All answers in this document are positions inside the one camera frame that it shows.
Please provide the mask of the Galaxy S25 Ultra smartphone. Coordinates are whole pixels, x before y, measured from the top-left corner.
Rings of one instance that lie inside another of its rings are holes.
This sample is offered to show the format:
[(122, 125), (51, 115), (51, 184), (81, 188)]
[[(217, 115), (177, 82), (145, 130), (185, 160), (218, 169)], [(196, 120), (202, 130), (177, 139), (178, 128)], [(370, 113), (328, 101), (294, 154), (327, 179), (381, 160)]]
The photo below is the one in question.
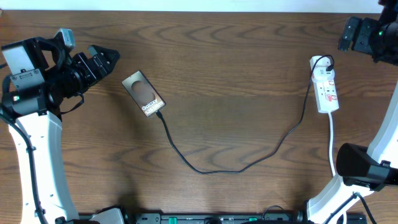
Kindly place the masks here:
[(136, 71), (121, 83), (147, 118), (166, 106), (166, 102), (142, 71)]

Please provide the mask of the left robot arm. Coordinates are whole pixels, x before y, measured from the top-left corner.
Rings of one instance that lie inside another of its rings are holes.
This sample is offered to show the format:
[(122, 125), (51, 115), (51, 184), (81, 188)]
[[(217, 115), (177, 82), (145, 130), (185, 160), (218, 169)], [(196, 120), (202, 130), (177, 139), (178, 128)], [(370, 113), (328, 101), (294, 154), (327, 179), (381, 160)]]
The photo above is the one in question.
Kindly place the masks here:
[(82, 97), (109, 75), (120, 54), (98, 45), (89, 54), (70, 52), (69, 30), (2, 47), (11, 73), (2, 83), (1, 119), (16, 145), (22, 187), (22, 223), (125, 223), (119, 207), (80, 215), (70, 196), (63, 166), (62, 101)]

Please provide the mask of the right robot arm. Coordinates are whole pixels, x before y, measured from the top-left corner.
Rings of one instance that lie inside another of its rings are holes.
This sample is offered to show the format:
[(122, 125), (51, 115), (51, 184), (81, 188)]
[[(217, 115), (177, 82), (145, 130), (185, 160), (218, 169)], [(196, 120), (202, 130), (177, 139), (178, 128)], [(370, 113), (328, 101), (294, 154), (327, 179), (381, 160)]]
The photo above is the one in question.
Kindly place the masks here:
[[(351, 16), (338, 41), (338, 49), (371, 56), (374, 63), (397, 65), (397, 1), (379, 1), (378, 19)], [(397, 185), (397, 90), (381, 126), (368, 144), (348, 141), (330, 156), (332, 178), (305, 204), (306, 223), (349, 223), (348, 210), (368, 195)]]

